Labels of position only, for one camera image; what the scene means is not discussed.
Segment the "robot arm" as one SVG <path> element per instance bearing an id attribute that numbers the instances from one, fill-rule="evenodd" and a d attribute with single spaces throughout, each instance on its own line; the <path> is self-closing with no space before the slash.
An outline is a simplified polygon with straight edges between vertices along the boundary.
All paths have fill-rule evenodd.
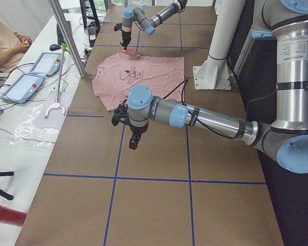
<path id="1" fill-rule="evenodd" d="M 122 46 L 130 42 L 131 22 L 136 21 L 151 35 L 158 25 L 187 1 L 175 1 L 147 20 L 141 8 L 125 8 L 118 27 Z M 246 1 L 222 1 L 207 60 L 194 66 L 197 90 L 223 90 L 230 85 L 222 78 L 227 72 L 227 54 Z M 149 120 L 171 127 L 185 125 L 210 130 L 228 139 L 243 141 L 297 174 L 308 173 L 308 1 L 255 1 L 254 39 L 277 39 L 277 114 L 271 124 L 247 121 L 197 106 L 154 96 L 143 85 L 132 87 L 125 101 L 113 112 L 112 124 L 128 125 L 129 147 L 136 149 Z"/>
<path id="2" fill-rule="evenodd" d="M 122 40 L 120 45 L 127 50 L 131 42 L 132 24 L 135 23 L 139 29 L 148 36 L 155 33 L 156 28 L 163 24 L 171 16 L 185 10 L 187 0 L 173 1 L 163 10 L 147 18 L 144 7 L 135 7 L 134 9 L 125 7 L 122 14 L 122 21 L 114 26 L 114 31 L 121 31 Z"/>

